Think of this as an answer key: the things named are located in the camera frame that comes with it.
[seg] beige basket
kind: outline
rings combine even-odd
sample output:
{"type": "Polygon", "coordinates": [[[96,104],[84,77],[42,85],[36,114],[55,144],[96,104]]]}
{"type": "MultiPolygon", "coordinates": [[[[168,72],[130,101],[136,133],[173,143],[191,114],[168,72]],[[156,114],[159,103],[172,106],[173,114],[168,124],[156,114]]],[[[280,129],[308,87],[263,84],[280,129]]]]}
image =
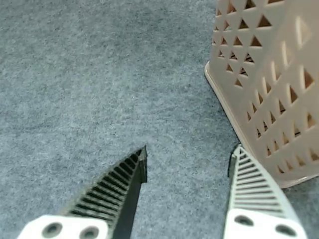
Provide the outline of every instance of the beige basket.
{"type": "Polygon", "coordinates": [[[206,77],[282,187],[319,175],[319,2],[220,0],[206,77]]]}

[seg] carpet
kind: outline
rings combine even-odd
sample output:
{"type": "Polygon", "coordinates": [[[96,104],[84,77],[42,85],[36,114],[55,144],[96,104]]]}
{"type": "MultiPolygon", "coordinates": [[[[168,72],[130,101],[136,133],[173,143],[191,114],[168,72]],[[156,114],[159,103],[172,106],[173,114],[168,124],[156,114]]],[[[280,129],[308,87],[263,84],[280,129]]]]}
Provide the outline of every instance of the carpet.
{"type": "MultiPolygon", "coordinates": [[[[222,237],[238,139],[203,74],[214,17],[214,0],[1,1],[1,239],[144,144],[132,238],[222,237]]],[[[312,238],[318,184],[286,190],[312,238]]]]}

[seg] triangular cutout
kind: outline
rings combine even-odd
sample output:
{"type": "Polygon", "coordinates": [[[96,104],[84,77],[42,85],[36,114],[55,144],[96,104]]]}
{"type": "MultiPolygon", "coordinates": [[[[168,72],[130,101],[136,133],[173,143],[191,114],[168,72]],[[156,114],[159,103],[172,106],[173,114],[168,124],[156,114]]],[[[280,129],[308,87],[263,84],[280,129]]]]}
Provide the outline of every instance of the triangular cutout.
{"type": "Polygon", "coordinates": [[[251,117],[248,112],[247,112],[247,118],[248,118],[248,121],[251,120],[251,117]]]}
{"type": "Polygon", "coordinates": [[[311,30],[305,21],[301,17],[297,17],[297,38],[300,47],[305,44],[311,34],[311,30]]]}
{"type": "Polygon", "coordinates": [[[229,30],[231,30],[231,27],[229,26],[228,22],[225,21],[224,31],[229,31],[229,30]]]}
{"type": "Polygon", "coordinates": [[[285,135],[285,133],[283,133],[283,141],[284,141],[284,145],[289,143],[289,139],[287,138],[287,136],[285,135]]]}
{"type": "Polygon", "coordinates": [[[270,112],[270,119],[271,119],[271,123],[274,123],[276,121],[273,113],[270,112]]]}
{"type": "Polygon", "coordinates": [[[259,103],[261,104],[264,101],[264,99],[261,97],[259,93],[258,93],[258,98],[259,98],[259,103]]]}
{"type": "Polygon", "coordinates": [[[257,39],[257,37],[254,36],[250,46],[262,46],[262,45],[260,44],[260,41],[257,39]]]}
{"type": "Polygon", "coordinates": [[[235,41],[234,41],[234,46],[242,46],[243,44],[241,43],[241,41],[238,39],[238,36],[236,36],[235,41]]]}
{"type": "Polygon", "coordinates": [[[221,52],[221,50],[219,50],[218,56],[219,56],[219,57],[224,57],[224,55],[223,55],[223,53],[221,52]]]}
{"type": "Polygon", "coordinates": [[[257,129],[257,138],[260,138],[261,137],[261,133],[259,131],[259,129],[257,129]]]}
{"type": "Polygon", "coordinates": [[[258,27],[264,27],[264,26],[272,26],[272,25],[270,24],[270,22],[268,21],[268,19],[265,18],[264,15],[262,15],[262,17],[261,17],[261,19],[260,19],[260,22],[259,22],[259,24],[258,24],[258,27]]]}
{"type": "Polygon", "coordinates": [[[274,140],[274,146],[275,146],[275,151],[279,150],[279,146],[275,140],[274,140]]]}
{"type": "Polygon", "coordinates": [[[254,60],[253,60],[253,58],[251,58],[251,56],[249,55],[249,53],[247,53],[247,55],[246,55],[246,57],[245,57],[245,61],[254,63],[254,60]]]}
{"type": "Polygon", "coordinates": [[[248,76],[248,75],[247,75],[247,72],[245,71],[245,69],[244,69],[243,67],[240,69],[239,74],[248,76]]]}
{"type": "Polygon", "coordinates": [[[255,7],[255,3],[252,0],[247,0],[245,9],[255,7]]]}
{"type": "Polygon", "coordinates": [[[312,149],[310,149],[310,155],[311,155],[311,159],[312,159],[313,161],[319,160],[319,156],[318,156],[315,152],[313,152],[312,149]]]}
{"type": "Polygon", "coordinates": [[[256,113],[257,109],[256,109],[254,103],[252,103],[252,104],[253,104],[253,111],[254,111],[254,113],[256,113]]]}
{"type": "Polygon", "coordinates": [[[225,38],[223,37],[222,41],[221,41],[222,45],[227,45],[227,41],[225,40],[225,38]]]}
{"type": "Polygon", "coordinates": [[[278,167],[278,171],[280,172],[280,173],[284,173],[284,171],[279,167],[279,166],[277,166],[278,167]]]}
{"type": "Polygon", "coordinates": [[[247,23],[244,21],[244,19],[241,19],[239,29],[245,29],[245,28],[249,28],[249,27],[248,27],[247,23]]]}
{"type": "Polygon", "coordinates": [[[290,86],[290,99],[291,99],[291,103],[295,102],[296,99],[298,98],[296,92],[294,91],[293,88],[291,88],[290,86]]]}
{"type": "Polygon", "coordinates": [[[269,147],[267,146],[267,156],[270,156],[271,155],[271,151],[269,149],[269,147]]]}
{"type": "Polygon", "coordinates": [[[279,77],[281,76],[281,70],[278,69],[278,65],[276,65],[274,61],[271,62],[271,67],[272,67],[272,71],[275,76],[275,79],[278,80],[279,77]]]}
{"type": "Polygon", "coordinates": [[[264,78],[264,83],[265,83],[266,91],[267,91],[267,94],[268,94],[271,91],[271,86],[269,85],[269,83],[266,81],[265,78],[264,78]]]}
{"type": "Polygon", "coordinates": [[[298,164],[299,164],[300,167],[306,165],[305,162],[304,162],[298,155],[296,156],[296,158],[297,158],[297,162],[298,162],[298,164]]]}
{"type": "Polygon", "coordinates": [[[265,132],[268,130],[268,126],[266,125],[265,122],[264,122],[264,130],[265,130],[265,132]]]}
{"type": "Polygon", "coordinates": [[[234,52],[230,53],[230,59],[238,60],[234,52]]]}
{"type": "Polygon", "coordinates": [[[234,7],[232,0],[229,0],[229,5],[228,5],[228,10],[227,13],[232,13],[232,12],[236,12],[236,8],[234,7]]]}
{"type": "Polygon", "coordinates": [[[294,168],[291,166],[291,164],[287,160],[285,160],[285,161],[286,161],[286,164],[287,164],[289,171],[292,171],[294,168]]]}
{"type": "Polygon", "coordinates": [[[230,66],[229,64],[227,65],[226,71],[231,71],[231,72],[233,72],[233,69],[231,68],[231,66],[230,66]]]}
{"type": "Polygon", "coordinates": [[[235,85],[236,86],[239,86],[239,87],[241,87],[241,88],[243,88],[243,86],[242,86],[242,84],[240,83],[240,81],[237,79],[237,81],[235,82],[235,85]]]}
{"type": "Polygon", "coordinates": [[[295,133],[295,138],[297,138],[301,134],[300,130],[297,128],[295,123],[294,123],[294,133],[295,133]]]}
{"type": "Polygon", "coordinates": [[[314,82],[314,79],[305,69],[304,69],[304,78],[305,78],[305,89],[307,89],[314,82]]]}
{"type": "Polygon", "coordinates": [[[280,100],[278,100],[278,102],[279,102],[279,111],[280,111],[280,114],[282,115],[286,111],[286,109],[280,100]]]}
{"type": "Polygon", "coordinates": [[[308,128],[311,128],[312,126],[316,124],[314,118],[309,113],[307,115],[307,123],[308,123],[308,128]]]}

